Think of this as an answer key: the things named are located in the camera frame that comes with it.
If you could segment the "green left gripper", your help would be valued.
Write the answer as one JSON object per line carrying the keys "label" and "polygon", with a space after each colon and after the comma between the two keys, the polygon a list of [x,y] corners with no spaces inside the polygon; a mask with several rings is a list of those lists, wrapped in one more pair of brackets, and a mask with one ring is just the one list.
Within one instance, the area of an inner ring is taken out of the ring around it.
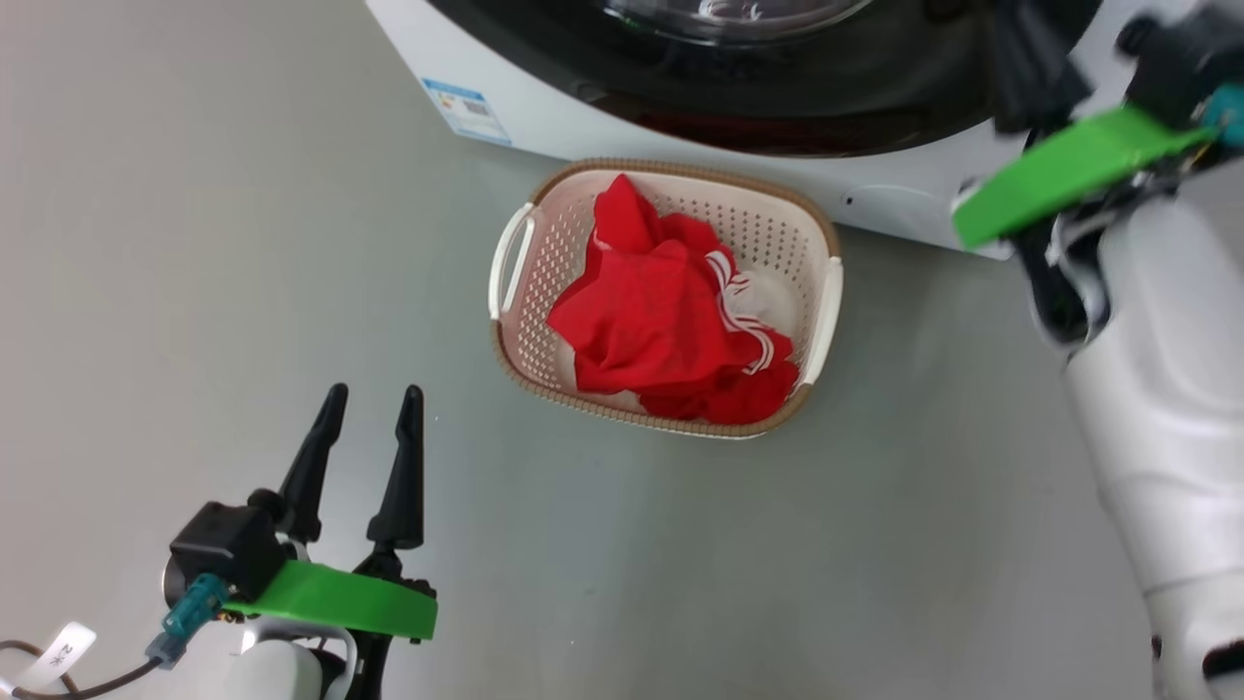
{"label": "green left gripper", "polygon": [[[328,453],[340,439],[348,385],[333,384],[310,426],[279,495],[284,513],[277,531],[297,543],[318,541],[318,515],[328,472]],[[379,510],[369,518],[377,546],[352,571],[311,561],[289,561],[254,601],[231,596],[224,609],[245,617],[280,617],[350,632],[430,642],[438,601],[430,586],[403,574],[396,550],[424,543],[424,394],[408,385],[396,423],[398,444]]]}

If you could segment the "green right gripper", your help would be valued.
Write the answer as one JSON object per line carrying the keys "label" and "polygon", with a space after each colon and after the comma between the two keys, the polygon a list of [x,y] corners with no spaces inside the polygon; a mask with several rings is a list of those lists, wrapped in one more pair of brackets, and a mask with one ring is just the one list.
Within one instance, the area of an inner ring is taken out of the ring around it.
{"label": "green right gripper", "polygon": [[[991,128],[999,134],[1052,133],[1088,98],[1074,44],[1054,26],[1044,0],[996,0],[991,9]],[[1023,150],[952,206],[967,251],[1054,216],[1167,157],[1209,145],[1213,126],[1174,128],[1121,104]]]}

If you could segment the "washing machine door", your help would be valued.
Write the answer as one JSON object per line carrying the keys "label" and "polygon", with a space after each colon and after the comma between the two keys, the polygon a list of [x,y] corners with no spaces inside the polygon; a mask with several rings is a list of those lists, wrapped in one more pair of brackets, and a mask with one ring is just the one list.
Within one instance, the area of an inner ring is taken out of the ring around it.
{"label": "washing machine door", "polygon": [[1103,0],[430,0],[565,94],[736,154],[892,154],[989,121],[1013,2],[1065,46]]}

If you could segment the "red garment with white stripes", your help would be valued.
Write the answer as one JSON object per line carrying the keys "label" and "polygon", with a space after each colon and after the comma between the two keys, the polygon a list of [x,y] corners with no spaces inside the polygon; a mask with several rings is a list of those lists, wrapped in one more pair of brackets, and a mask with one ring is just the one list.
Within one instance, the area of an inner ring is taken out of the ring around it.
{"label": "red garment with white stripes", "polygon": [[773,325],[778,293],[708,223],[662,216],[620,174],[593,203],[585,252],[547,320],[572,349],[578,390],[786,400],[797,368]]}

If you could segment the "cream perforated laundry basket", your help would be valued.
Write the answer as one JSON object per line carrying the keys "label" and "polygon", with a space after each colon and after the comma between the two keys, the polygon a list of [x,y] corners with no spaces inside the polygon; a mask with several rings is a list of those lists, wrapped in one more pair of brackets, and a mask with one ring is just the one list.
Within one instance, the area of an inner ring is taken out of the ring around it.
{"label": "cream perforated laundry basket", "polygon": [[[782,407],[756,424],[715,425],[651,417],[634,395],[592,395],[573,385],[572,352],[547,325],[555,300],[582,274],[593,204],[616,177],[661,214],[709,223],[743,274],[778,292],[792,323],[800,375]],[[809,196],[773,182],[671,162],[590,158],[542,182],[503,228],[488,282],[491,344],[501,371],[534,395],[586,415],[659,433],[745,441],[782,426],[812,394],[843,305],[845,266],[831,219]]]}

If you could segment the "white washing machine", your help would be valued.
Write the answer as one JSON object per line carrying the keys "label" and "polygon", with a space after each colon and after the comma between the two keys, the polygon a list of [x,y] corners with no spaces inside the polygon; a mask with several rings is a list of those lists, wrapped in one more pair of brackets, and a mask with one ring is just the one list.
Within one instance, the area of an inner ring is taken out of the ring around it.
{"label": "white washing machine", "polygon": [[[620,121],[527,75],[500,53],[437,12],[430,0],[364,0],[369,12],[420,80],[435,80],[483,93],[506,129],[513,148],[577,160],[588,157],[654,158],[739,172],[795,187],[812,196],[837,223],[853,226],[841,195],[858,187],[904,187],[952,203],[973,179],[990,177],[1023,150],[1023,134],[999,134],[989,121],[960,133],[892,154],[861,157],[778,157],[736,154],[661,134]],[[1199,0],[1103,0],[1088,31],[1074,45],[1075,66],[1092,93],[1074,114],[1120,103],[1132,63],[1115,40],[1137,12],[1182,17]]]}

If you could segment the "round white filter cover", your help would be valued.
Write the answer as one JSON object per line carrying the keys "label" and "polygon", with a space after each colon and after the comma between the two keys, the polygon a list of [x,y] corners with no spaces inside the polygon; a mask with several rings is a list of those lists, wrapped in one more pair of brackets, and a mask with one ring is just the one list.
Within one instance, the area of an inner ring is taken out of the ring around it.
{"label": "round white filter cover", "polygon": [[904,187],[858,187],[841,195],[841,205],[857,228],[916,242],[955,242],[950,205],[929,193]]}

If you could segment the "blue energy label sticker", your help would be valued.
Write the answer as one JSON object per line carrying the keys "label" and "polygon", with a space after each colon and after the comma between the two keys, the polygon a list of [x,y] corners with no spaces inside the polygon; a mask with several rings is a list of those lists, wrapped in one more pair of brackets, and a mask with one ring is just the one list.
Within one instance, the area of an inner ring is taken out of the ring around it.
{"label": "blue energy label sticker", "polygon": [[419,81],[455,134],[493,145],[514,145],[483,93],[435,80]]}

